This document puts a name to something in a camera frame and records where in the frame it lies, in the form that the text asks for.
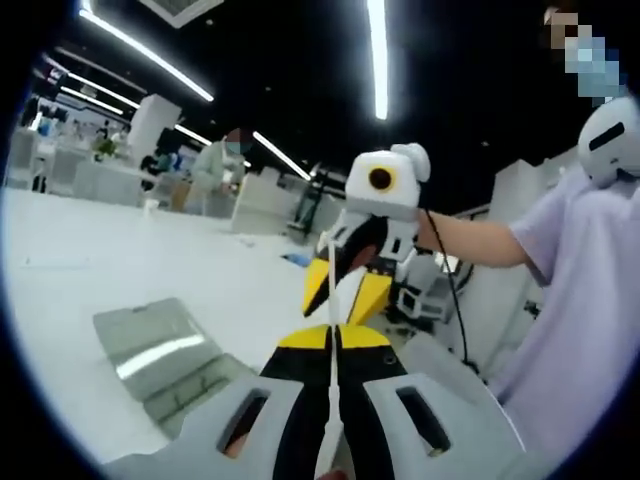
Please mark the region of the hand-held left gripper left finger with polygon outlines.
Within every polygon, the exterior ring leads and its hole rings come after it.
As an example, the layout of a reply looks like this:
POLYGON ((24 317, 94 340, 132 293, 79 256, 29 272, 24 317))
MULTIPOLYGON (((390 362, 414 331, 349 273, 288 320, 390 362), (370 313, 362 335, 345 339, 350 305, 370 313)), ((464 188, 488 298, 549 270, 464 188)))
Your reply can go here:
POLYGON ((256 376, 190 412, 151 454, 107 463, 108 479, 312 479, 329 418, 331 330, 285 337, 256 376))

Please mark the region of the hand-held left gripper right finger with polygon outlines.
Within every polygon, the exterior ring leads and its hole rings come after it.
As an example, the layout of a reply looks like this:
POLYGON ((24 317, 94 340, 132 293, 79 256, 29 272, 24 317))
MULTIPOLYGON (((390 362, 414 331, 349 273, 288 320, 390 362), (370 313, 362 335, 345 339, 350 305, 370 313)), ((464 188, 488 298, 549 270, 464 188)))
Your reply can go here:
POLYGON ((359 479, 513 479, 525 448, 485 385, 436 345, 408 371, 366 326, 336 332, 344 435, 359 479))

